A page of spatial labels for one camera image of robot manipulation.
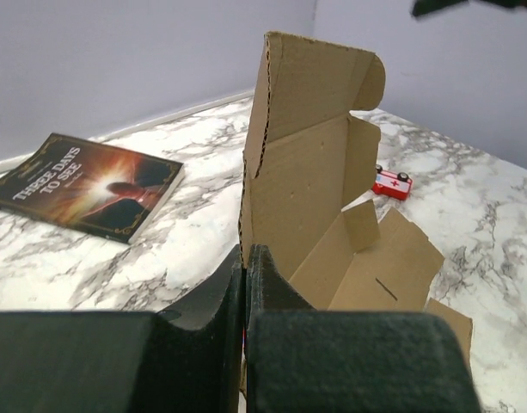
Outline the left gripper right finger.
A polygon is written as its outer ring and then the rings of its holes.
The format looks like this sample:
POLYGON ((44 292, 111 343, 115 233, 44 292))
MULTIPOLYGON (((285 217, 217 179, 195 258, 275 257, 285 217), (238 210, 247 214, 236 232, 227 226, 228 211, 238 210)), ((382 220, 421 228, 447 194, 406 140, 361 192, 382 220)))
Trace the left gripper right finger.
POLYGON ((470 318, 437 300, 422 313, 318 311, 270 250, 246 265, 250 412, 477 412, 470 318))

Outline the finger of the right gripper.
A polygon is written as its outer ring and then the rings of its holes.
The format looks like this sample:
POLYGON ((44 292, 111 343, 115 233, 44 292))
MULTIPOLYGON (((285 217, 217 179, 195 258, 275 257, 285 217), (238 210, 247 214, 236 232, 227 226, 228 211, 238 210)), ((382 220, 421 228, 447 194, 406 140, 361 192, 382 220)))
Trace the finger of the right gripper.
MULTIPOLYGON (((497 9, 509 11, 510 13, 526 12, 527 1, 518 0, 484 0, 486 3, 497 9)), ((470 4, 465 0, 416 0, 413 1, 410 15, 417 21, 426 19, 430 15, 442 13, 447 9, 459 7, 463 4, 470 4)))

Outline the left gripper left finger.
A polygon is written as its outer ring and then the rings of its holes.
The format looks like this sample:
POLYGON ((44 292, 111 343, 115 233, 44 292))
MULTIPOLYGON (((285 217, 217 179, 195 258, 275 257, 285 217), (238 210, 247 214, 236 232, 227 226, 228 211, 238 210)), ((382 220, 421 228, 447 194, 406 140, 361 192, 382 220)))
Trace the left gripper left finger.
POLYGON ((0 312, 0 412, 236 411, 239 258, 158 312, 0 312))

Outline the cardboard box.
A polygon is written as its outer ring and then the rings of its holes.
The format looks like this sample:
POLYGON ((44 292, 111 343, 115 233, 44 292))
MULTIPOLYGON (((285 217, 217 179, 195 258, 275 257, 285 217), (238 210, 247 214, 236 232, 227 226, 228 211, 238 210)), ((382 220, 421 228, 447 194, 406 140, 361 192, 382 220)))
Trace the cardboard box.
POLYGON ((382 100, 374 53, 281 32, 265 36, 243 172, 243 266, 266 246, 318 311, 425 311, 444 263, 399 211, 362 200, 376 179, 377 126, 354 116, 382 100))

